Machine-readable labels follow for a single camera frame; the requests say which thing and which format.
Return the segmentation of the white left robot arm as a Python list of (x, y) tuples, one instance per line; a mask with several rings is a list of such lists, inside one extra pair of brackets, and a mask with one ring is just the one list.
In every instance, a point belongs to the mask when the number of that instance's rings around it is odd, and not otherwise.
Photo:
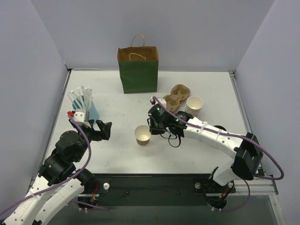
[[(5, 225), (46, 225), (66, 204), (85, 192), (94, 195), (99, 185), (95, 175), (86, 169), (77, 170), (79, 162), (88, 151), (91, 158), (92, 141), (109, 140), (112, 123), (89, 120), (88, 127), (70, 119), (74, 130), (61, 134), (55, 149), (42, 164), (35, 182), (24, 197), (12, 207)], [(96, 123), (99, 130), (93, 128)]]

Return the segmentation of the brown pulp cup carrier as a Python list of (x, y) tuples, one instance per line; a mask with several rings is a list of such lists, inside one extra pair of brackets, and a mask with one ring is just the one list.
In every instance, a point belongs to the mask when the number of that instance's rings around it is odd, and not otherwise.
[(167, 110), (174, 113), (180, 106), (180, 103), (186, 100), (190, 96), (190, 93), (191, 93), (190, 89), (185, 85), (183, 84), (175, 85), (171, 89), (170, 94), (163, 97), (163, 99), (166, 101)]

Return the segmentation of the brown paper coffee cup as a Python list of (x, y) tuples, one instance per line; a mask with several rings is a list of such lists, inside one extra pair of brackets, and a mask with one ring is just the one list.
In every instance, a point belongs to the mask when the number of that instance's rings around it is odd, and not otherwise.
[(141, 146), (147, 145), (152, 137), (149, 127), (146, 125), (137, 126), (134, 134), (136, 142)]

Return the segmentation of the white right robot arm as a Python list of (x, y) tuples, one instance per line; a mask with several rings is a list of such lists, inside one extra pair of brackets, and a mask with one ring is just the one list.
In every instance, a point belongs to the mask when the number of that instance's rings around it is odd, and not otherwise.
[(252, 133), (238, 138), (236, 134), (209, 125), (195, 116), (179, 111), (169, 114), (159, 104), (148, 111), (150, 133), (162, 135), (166, 132), (177, 138), (189, 138), (200, 141), (226, 154), (230, 159), (225, 165), (217, 166), (208, 179), (208, 187), (219, 191), (229, 182), (236, 179), (253, 180), (261, 159), (262, 151), (256, 146), (258, 140)]

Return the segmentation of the green paper bag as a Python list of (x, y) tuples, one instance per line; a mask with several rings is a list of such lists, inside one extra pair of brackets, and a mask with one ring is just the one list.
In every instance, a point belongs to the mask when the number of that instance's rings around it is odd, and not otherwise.
[(157, 92), (158, 49), (146, 46), (119, 48), (117, 53), (120, 80), (125, 94)]

